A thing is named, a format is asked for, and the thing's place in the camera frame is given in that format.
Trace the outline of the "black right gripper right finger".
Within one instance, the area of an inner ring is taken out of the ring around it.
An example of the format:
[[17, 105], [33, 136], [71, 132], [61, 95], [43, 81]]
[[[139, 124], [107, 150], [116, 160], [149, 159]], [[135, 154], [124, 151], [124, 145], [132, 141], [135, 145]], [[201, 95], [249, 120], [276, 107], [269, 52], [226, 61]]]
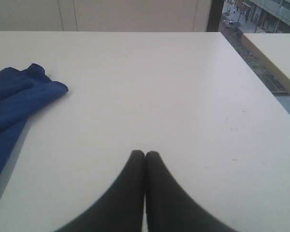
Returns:
[[156, 151], [146, 154], [146, 219], [150, 232], [233, 232], [176, 182]]

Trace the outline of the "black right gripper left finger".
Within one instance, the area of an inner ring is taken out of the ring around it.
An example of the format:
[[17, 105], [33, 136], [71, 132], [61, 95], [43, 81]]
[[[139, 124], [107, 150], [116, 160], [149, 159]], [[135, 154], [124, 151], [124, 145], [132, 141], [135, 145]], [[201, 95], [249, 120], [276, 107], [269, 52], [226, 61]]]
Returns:
[[59, 232], [140, 232], [145, 198], [145, 155], [131, 152], [110, 188]]

